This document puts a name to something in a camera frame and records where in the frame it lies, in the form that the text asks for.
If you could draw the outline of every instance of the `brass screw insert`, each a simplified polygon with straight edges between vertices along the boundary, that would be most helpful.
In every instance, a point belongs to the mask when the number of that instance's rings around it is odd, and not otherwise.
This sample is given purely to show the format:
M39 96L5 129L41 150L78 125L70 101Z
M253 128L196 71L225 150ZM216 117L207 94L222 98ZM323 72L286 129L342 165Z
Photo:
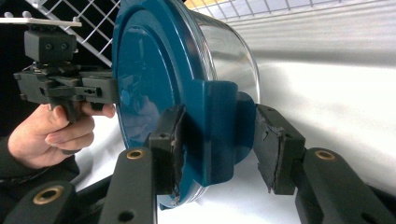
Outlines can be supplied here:
M126 154L126 157L130 160L138 160L145 155L145 151L141 149L135 149Z
M43 189L37 193L37 195L33 198L33 203L35 204L46 204L51 203L61 197L64 192L64 187L61 185L56 185L49 187L47 189Z

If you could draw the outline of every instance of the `white wire rack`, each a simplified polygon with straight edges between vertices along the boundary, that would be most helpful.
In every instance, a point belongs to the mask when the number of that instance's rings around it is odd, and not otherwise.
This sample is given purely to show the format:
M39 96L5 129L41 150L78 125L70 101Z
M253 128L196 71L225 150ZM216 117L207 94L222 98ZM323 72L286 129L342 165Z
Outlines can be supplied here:
M82 28L61 27L75 35L78 43L109 67L111 66L112 31L120 0L25 0L51 20L71 21L78 17ZM271 17L326 7L361 4L357 0L188 0L194 11L231 22Z

